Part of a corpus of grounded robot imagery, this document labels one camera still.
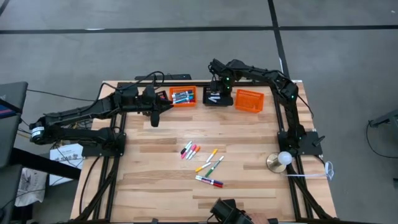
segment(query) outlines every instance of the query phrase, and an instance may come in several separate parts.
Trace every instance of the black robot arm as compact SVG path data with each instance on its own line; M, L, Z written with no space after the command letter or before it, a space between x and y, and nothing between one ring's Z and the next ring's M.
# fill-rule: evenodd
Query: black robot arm
M217 90L222 95L230 95L235 81L242 77L267 83L272 94L278 102L284 106L289 130L287 131L286 146L299 148L299 141L306 135L304 127L300 124L299 112L296 100L299 88L290 79L283 76L278 70L266 70L247 66L240 60L232 60L226 65L217 59L213 59L209 65L209 71L218 75L218 80L212 80L212 90Z
M64 126L92 118L109 119L118 113L142 112L150 116L151 125L157 127L159 115L172 107L171 101L163 100L155 94L153 85L146 86L142 95L139 95L137 86L131 85L129 88L116 89L114 93L89 106L45 114L29 125L32 130L30 141L39 145L60 140L78 141L84 147L83 156L114 156L112 149L117 148L114 146L124 145L123 133L115 133L111 128L82 130Z

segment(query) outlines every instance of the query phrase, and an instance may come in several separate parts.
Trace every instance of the paper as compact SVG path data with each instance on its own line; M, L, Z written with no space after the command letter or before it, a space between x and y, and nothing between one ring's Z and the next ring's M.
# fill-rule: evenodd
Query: paper
M43 202L46 178L45 172L23 168L17 192L20 196L15 199L14 205L23 207L36 201Z
M50 150L50 159L52 161L59 161L65 165L73 166L79 169L83 167L83 158L81 156L81 152L83 151L83 146L79 144L71 144L71 145L61 146L58 148L58 150L57 149ZM49 182L50 185L58 185L68 181L71 181L71 179L60 177L57 175L50 175Z

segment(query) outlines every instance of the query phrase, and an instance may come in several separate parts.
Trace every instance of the orange basket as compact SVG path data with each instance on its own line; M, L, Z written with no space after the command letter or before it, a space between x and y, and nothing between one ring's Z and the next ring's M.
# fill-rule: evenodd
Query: orange basket
M184 86L184 87L170 87L170 100L173 100L173 93L180 93L183 91L192 90L193 92L193 102L191 103L175 103L174 107L186 107L186 106L196 106L197 105L197 87L196 86Z
M264 94L249 90L237 90L235 108L253 113L262 111Z

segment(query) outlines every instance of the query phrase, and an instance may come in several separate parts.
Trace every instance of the concrete floor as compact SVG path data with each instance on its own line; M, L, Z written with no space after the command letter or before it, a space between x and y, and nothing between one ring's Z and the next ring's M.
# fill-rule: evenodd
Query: concrete floor
M274 0L280 26L398 24L395 0ZM271 26L265 0L10 0L0 30L178 26ZM369 119L397 109L398 30L282 31L292 79L304 81L325 159L335 177L330 188L343 220L396 223L398 163L370 151ZM233 58L280 69L273 31L123 34L0 35L1 83L94 98L103 80L132 80L154 70L210 78L211 59ZM83 102L28 93L23 118L61 111ZM398 156L388 126L371 129L380 153ZM48 152L17 138L16 146ZM48 190L35 219L69 219L77 183Z

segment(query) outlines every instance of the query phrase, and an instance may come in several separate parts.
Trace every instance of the marker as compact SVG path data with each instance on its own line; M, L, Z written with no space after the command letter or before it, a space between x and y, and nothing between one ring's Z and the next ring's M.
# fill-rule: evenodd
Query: marker
M209 180L204 180L204 179L201 179L201 178L198 178L198 177L196 177L195 179L199 180L200 182L206 183L206 184L211 184L211 185L214 185L216 187L223 188L223 186L221 184L216 184L216 183L214 183L212 181L209 181Z
M181 103L177 103L177 104L184 104L184 103L194 103L195 100L190 100L190 101L185 101L185 102L181 102Z
M185 152L181 155L181 159L183 159L184 157L185 157L185 155L187 155L187 153L188 153L188 151L189 151L189 149L192 147L192 144L191 145L189 145L188 147L187 147L187 150L185 150Z
M209 97L209 100L211 100L211 101L217 103L217 101L216 101L215 99L213 99L213 98L210 98L210 97Z
M199 171L203 170L204 168L210 166L210 164L211 164L211 162L208 162L208 163L206 163L205 165L203 165L203 166L201 166L201 167L198 167L198 168L195 170L195 172L199 172Z
M191 150L189 150L187 156L185 156L185 159L188 159L189 156L191 156L191 154L194 152L194 150L197 148L197 145L193 145Z
M181 96L181 95L189 95L191 93L193 94L192 90L182 91L182 92L178 92L178 93L173 93L172 94L172 98L175 98L176 96Z
M194 152L191 154L191 156L190 156L188 159L191 160L192 157L193 157L197 152L199 152L199 150L200 150L200 146L198 146L198 147L194 150Z
M202 176L199 176L199 175L197 175L196 178L198 178L198 179L201 178L201 180L208 180L208 181L214 182L214 183L216 183L216 184L224 185L224 183L222 183L222 182L220 182L220 181L213 180L213 179L209 179L209 178L202 177Z
M173 96L172 98L173 98L173 99L180 99L180 98L185 98L185 97L188 97L188 96L193 96L193 93L184 94L184 95L178 95L178 96Z
M214 166L207 172L207 174L205 175L205 177L208 177L213 171L214 169L218 166L218 164L220 164L220 162L224 159L224 156L221 156L221 158L216 162L216 164L214 164Z
M192 141L188 142L188 144L181 150L181 155L187 150L188 146L192 144Z
M206 160L206 162L210 162L210 159L213 158L213 156L217 153L218 149L213 150L209 158Z
M193 96L182 98L181 100L175 100L175 101L173 101L173 103L182 103L182 102L190 101L190 100L193 100Z

